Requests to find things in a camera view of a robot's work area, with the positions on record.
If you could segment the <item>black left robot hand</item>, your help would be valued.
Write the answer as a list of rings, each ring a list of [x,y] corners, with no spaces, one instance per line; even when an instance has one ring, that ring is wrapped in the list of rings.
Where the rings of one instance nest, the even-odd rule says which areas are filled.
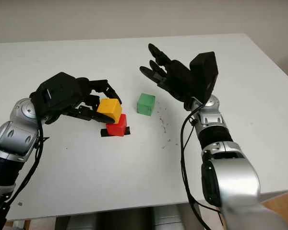
[[[116,124],[121,114],[121,99],[110,86],[108,80],[89,80],[87,78],[77,78],[81,90],[81,97],[74,107],[69,108],[64,114],[83,120],[95,120],[101,123]],[[100,109],[100,97],[92,95],[95,91],[103,93],[110,102],[105,109]]]

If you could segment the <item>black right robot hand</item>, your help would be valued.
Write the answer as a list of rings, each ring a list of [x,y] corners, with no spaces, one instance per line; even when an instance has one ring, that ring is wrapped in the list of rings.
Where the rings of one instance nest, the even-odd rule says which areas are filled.
[[[199,104],[207,102],[203,81],[197,79],[190,69],[180,61],[170,59],[151,43],[148,44],[148,49],[155,60],[149,61],[150,67],[140,66],[142,74],[176,100],[183,102],[187,111],[191,110],[193,100],[197,100]]]

